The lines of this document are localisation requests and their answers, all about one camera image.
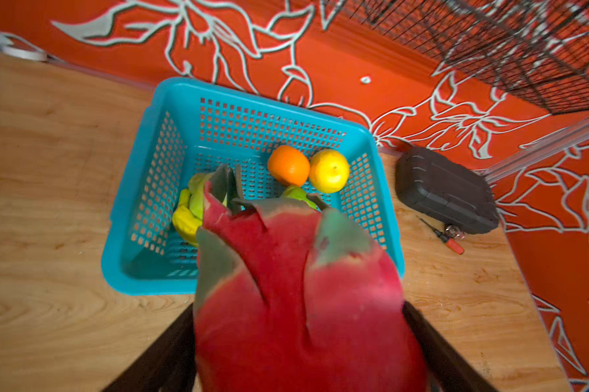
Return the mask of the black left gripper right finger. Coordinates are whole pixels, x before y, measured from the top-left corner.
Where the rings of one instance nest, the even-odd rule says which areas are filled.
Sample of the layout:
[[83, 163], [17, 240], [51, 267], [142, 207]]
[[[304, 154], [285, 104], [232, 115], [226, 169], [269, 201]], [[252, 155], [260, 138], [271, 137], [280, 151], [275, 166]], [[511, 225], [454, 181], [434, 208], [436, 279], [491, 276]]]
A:
[[492, 391], [496, 388], [477, 372], [410, 302], [402, 314], [442, 391]]

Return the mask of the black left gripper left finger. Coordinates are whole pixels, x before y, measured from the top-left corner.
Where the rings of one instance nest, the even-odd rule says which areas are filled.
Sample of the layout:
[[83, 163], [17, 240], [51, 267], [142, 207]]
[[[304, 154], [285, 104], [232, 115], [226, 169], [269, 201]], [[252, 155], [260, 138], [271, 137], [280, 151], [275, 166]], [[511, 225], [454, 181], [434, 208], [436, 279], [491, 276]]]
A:
[[106, 391], [191, 391], [196, 341], [190, 305]]

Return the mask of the pink dragon fruit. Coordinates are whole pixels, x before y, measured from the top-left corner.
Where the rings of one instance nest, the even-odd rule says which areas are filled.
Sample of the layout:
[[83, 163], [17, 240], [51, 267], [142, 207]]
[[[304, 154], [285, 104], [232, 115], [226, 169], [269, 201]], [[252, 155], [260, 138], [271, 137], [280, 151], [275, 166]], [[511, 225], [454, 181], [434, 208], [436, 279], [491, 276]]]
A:
[[229, 166], [196, 234], [196, 365], [205, 391], [424, 391], [391, 257], [338, 210], [244, 200]]

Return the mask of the yellow banana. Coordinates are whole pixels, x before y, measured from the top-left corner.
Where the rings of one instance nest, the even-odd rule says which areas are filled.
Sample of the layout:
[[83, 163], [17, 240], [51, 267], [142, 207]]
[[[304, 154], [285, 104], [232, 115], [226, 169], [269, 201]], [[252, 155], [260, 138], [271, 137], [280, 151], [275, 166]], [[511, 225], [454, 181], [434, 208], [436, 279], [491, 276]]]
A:
[[180, 193], [178, 205], [172, 216], [172, 224], [180, 237], [190, 245], [196, 247], [196, 232], [202, 226], [202, 220], [197, 218], [189, 208], [191, 193], [183, 189]]

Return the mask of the orange fruit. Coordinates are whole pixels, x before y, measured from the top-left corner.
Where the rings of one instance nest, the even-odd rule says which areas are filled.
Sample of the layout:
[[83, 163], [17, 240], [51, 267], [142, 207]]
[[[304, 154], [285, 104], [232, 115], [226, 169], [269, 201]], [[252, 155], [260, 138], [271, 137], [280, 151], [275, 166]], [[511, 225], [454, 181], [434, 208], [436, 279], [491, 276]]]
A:
[[280, 145], [271, 153], [267, 168], [284, 186], [303, 186], [309, 178], [310, 162], [299, 150]]

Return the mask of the yellow lemon fruit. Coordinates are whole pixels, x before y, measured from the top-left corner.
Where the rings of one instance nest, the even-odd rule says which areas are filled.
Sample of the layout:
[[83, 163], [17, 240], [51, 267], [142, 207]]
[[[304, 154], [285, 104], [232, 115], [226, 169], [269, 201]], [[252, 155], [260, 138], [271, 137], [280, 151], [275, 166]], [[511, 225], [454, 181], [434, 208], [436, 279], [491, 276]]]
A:
[[325, 194], [341, 191], [348, 181], [349, 173], [347, 159], [336, 150], [320, 150], [310, 161], [309, 181]]

